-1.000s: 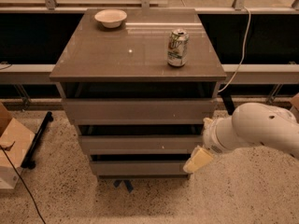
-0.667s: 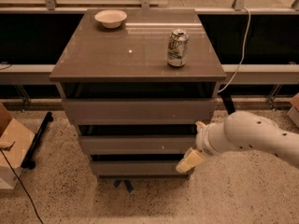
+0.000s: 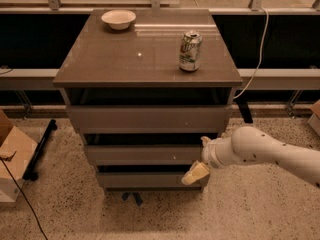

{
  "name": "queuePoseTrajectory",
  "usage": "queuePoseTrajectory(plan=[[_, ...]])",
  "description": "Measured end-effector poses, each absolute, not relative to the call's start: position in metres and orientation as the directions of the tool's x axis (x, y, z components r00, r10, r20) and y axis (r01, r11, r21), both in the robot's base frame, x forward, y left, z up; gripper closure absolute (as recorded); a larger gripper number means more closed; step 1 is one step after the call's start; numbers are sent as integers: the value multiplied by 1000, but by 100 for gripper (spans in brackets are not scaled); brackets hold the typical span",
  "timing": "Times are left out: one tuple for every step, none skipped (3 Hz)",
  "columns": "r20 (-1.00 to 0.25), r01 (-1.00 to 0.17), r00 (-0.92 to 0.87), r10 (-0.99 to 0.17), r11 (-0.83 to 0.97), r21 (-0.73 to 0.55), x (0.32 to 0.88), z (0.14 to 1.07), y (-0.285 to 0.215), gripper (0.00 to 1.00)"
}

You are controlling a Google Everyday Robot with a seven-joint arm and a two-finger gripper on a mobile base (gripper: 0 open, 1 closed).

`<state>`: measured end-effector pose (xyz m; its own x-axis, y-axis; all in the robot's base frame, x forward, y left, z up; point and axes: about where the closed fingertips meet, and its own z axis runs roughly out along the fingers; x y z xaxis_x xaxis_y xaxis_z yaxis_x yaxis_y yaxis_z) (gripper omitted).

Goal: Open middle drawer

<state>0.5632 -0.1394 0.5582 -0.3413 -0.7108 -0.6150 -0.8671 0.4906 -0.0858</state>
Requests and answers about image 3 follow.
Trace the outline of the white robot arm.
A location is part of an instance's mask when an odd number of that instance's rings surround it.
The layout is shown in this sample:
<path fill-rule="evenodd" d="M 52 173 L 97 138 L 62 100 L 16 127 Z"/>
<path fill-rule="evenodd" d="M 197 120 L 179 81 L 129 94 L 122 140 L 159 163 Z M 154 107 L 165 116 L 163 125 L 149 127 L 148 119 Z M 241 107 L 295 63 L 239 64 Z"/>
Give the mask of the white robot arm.
<path fill-rule="evenodd" d="M 245 126 L 228 138 L 203 136 L 201 161 L 195 161 L 181 182 L 191 185 L 208 176 L 211 168 L 257 163 L 275 164 L 312 186 L 320 187 L 320 152 L 278 141 L 261 130 Z"/>

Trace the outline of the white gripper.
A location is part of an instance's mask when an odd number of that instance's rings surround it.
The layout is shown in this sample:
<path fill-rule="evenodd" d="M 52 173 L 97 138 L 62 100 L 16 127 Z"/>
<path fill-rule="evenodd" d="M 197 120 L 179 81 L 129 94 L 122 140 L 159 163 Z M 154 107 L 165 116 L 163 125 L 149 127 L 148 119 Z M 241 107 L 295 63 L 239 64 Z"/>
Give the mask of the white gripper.
<path fill-rule="evenodd" d="M 233 164 L 233 148 L 230 138 L 217 138 L 211 140 L 207 136 L 201 137 L 202 141 L 202 161 L 195 161 L 187 173 L 182 177 L 184 185 L 191 185 L 196 181 L 206 177 L 212 168 L 224 168 Z"/>

